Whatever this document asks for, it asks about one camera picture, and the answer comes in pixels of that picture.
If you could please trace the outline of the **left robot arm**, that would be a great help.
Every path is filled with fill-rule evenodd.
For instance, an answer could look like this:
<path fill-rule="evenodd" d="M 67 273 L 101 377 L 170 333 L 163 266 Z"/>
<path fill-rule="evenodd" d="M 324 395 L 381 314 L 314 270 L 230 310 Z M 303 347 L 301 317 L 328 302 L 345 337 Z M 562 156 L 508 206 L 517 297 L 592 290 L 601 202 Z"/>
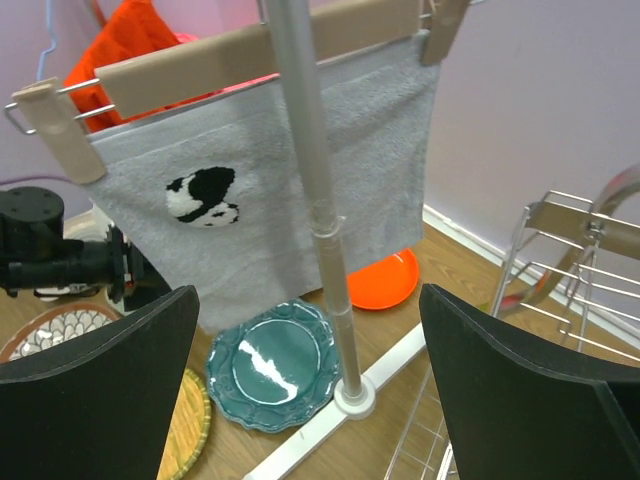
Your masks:
<path fill-rule="evenodd" d="M 1 288 L 104 288 L 108 298 L 136 310 L 171 288 L 151 262 L 115 227 L 99 241 L 63 237 L 64 202 L 51 190 L 24 186 L 1 192 Z"/>

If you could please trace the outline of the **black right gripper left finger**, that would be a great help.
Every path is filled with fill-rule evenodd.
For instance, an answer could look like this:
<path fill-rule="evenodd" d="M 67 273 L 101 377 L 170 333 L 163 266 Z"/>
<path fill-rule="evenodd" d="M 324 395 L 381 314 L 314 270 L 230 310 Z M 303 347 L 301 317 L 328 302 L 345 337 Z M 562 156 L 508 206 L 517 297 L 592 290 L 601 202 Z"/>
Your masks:
<path fill-rule="evenodd" d="M 199 307 L 183 286 L 2 364 L 2 478 L 156 478 Z"/>

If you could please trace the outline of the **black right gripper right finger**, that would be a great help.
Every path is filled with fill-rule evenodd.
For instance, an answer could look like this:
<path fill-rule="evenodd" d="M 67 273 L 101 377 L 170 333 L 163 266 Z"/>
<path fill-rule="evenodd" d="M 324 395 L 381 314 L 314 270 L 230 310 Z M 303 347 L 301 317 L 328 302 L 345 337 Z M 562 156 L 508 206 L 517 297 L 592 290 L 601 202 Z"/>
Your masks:
<path fill-rule="evenodd" d="M 435 284 L 426 346 L 463 479 L 636 479 L 639 370 L 531 334 Z"/>

